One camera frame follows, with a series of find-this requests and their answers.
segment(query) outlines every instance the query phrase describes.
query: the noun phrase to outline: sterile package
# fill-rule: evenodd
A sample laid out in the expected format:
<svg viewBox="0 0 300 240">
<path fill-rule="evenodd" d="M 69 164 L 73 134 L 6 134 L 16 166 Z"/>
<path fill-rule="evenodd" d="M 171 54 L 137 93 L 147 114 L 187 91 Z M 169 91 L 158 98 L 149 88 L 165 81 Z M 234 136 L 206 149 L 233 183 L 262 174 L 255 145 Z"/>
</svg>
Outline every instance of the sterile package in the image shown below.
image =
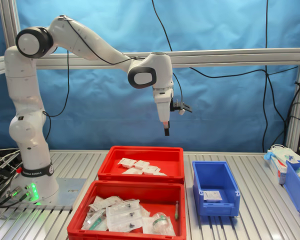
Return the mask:
<svg viewBox="0 0 300 240">
<path fill-rule="evenodd" d="M 98 202 L 101 202 L 102 200 L 104 200 L 102 197 L 96 196 L 93 203 L 96 204 Z M 93 207 L 89 208 L 88 214 L 94 213 L 95 209 Z"/>
<path fill-rule="evenodd" d="M 116 203 L 122 202 L 122 199 L 118 196 L 111 196 L 104 200 L 98 201 L 96 203 L 90 204 L 89 207 L 92 207 L 95 211 L 104 209 Z"/>
<path fill-rule="evenodd" d="M 107 226 L 109 228 L 109 232 L 121 232 L 127 233 L 134 229 L 141 228 L 143 226 L 142 217 L 138 219 L 133 219 L 130 221 L 120 222 L 118 224 L 109 224 L 109 218 L 107 218 Z"/>
<path fill-rule="evenodd" d="M 142 227 L 140 200 L 126 200 L 106 207 L 107 226 L 110 232 L 130 232 Z"/>
<path fill-rule="evenodd" d="M 142 170 L 131 167 L 127 171 L 124 171 L 122 174 L 138 174 L 141 175 L 143 173 Z"/>
<path fill-rule="evenodd" d="M 203 191 L 203 200 L 209 203 L 216 203 L 222 201 L 219 191 Z"/>
<path fill-rule="evenodd" d="M 292 164 L 297 164 L 299 163 L 298 161 L 300 161 L 300 156 L 288 147 L 273 145 L 271 151 L 277 159 L 281 160 L 281 162 L 286 163 L 286 161 L 289 161 Z"/>
<path fill-rule="evenodd" d="M 129 169 L 135 164 L 136 160 L 129 158 L 122 158 L 118 164 L 121 164 L 123 167 Z"/>
<path fill-rule="evenodd" d="M 100 209 L 97 210 L 92 217 L 86 222 L 83 223 L 82 230 L 93 230 L 98 224 L 102 222 L 102 219 L 100 218 L 102 214 L 104 214 L 105 210 Z"/>
<path fill-rule="evenodd" d="M 287 174 L 287 165 L 286 162 L 282 162 L 276 158 L 271 150 L 268 150 L 268 153 L 263 157 L 269 164 L 270 169 L 279 184 L 285 184 L 286 174 Z"/>
<path fill-rule="evenodd" d="M 157 176 L 167 176 L 167 174 L 164 174 L 163 172 L 159 172 L 159 171 L 155 171 L 153 173 L 153 175 L 157 175 Z"/>
<path fill-rule="evenodd" d="M 142 169 L 148 167 L 149 165 L 150 165 L 150 162 L 139 160 L 134 164 L 134 167 L 136 169 L 142 170 Z"/>
<path fill-rule="evenodd" d="M 150 216 L 150 212 L 147 211 L 143 206 L 140 205 L 140 208 L 141 208 L 142 217 L 149 217 Z"/>
<path fill-rule="evenodd" d="M 170 217 L 162 212 L 156 213 L 152 217 L 143 217 L 142 222 L 144 234 L 176 236 Z"/>
<path fill-rule="evenodd" d="M 113 216 L 118 215 L 122 213 L 126 213 L 128 211 L 137 210 L 140 208 L 139 205 L 140 200 L 126 200 L 117 204 L 114 204 L 113 206 L 106 207 L 106 216 Z"/>
<path fill-rule="evenodd" d="M 147 166 L 144 169 L 142 169 L 144 174 L 146 175 L 153 175 L 155 172 L 160 172 L 160 168 L 158 168 L 157 166 Z"/>
</svg>

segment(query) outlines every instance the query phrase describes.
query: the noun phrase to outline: red plastic bin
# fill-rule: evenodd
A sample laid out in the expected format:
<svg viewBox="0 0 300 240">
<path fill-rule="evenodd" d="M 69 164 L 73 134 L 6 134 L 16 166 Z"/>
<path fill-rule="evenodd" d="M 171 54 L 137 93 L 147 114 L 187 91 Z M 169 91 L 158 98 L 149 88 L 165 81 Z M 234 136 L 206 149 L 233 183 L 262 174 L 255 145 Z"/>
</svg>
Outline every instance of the red plastic bin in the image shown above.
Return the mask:
<svg viewBox="0 0 300 240">
<path fill-rule="evenodd" d="M 170 217 L 175 236 L 143 234 L 142 227 L 131 232 L 81 230 L 89 205 L 96 196 L 119 196 L 123 200 L 139 199 L 150 216 L 163 212 Z M 176 201 L 179 201 L 179 219 L 175 220 Z M 122 181 L 94 181 L 86 192 L 67 227 L 69 240 L 186 240 L 185 189 L 178 183 L 147 183 Z"/>
<path fill-rule="evenodd" d="M 149 162 L 167 176 L 122 174 L 127 170 L 118 165 L 122 158 Z M 109 181 L 183 184 L 184 178 L 184 150 L 180 147 L 113 146 L 98 171 L 99 180 Z"/>
</svg>

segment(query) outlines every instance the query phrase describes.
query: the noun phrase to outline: aluminum frame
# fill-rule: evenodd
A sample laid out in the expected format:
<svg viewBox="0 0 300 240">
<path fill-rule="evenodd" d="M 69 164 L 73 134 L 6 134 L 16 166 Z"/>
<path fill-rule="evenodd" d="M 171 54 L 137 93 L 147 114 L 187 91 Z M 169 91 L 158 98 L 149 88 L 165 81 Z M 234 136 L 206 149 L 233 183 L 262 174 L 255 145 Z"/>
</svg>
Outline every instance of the aluminum frame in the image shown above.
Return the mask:
<svg viewBox="0 0 300 240">
<path fill-rule="evenodd" d="M 20 23 L 16 0 L 0 0 L 0 15 L 7 48 L 15 45 L 15 38 L 20 31 Z M 253 48 L 253 49 L 223 49 L 199 51 L 166 52 L 171 56 L 174 68 L 188 67 L 221 67 L 221 66 L 264 66 L 264 65 L 300 65 L 300 48 Z M 149 52 L 127 52 L 128 56 L 145 57 Z M 69 55 L 71 69 L 115 69 L 100 60 L 88 61 L 74 54 Z M 3 61 L 0 61 L 0 74 Z M 39 59 L 38 69 L 66 69 L 67 55 L 52 54 Z M 297 81 L 300 82 L 300 67 Z M 296 99 L 300 102 L 300 93 Z M 296 104 L 292 114 L 300 118 L 300 104 Z M 291 120 L 286 144 L 294 151 L 298 147 L 300 122 Z"/>
</svg>

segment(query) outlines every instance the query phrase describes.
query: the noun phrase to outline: plastic cap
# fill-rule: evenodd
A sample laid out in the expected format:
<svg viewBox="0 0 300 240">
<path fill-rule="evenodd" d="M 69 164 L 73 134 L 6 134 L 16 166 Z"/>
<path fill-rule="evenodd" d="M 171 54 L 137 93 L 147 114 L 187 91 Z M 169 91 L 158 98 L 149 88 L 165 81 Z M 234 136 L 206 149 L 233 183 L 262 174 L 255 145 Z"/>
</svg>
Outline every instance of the plastic cap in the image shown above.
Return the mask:
<svg viewBox="0 0 300 240">
<path fill-rule="evenodd" d="M 20 174 L 21 172 L 22 172 L 22 167 L 19 167 L 19 168 L 16 169 L 17 174 Z"/>
</svg>

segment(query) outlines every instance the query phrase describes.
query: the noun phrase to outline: green led light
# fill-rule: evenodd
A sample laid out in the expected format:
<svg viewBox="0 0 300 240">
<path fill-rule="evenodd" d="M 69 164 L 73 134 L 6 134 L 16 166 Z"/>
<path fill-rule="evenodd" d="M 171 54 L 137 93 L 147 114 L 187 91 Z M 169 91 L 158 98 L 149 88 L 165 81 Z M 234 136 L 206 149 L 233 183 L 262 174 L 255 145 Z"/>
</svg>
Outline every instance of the green led light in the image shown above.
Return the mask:
<svg viewBox="0 0 300 240">
<path fill-rule="evenodd" d="M 37 192 L 36 185 L 34 183 L 31 183 L 32 191 L 33 191 L 33 198 L 32 201 L 37 201 L 39 199 L 39 195 Z"/>
</svg>

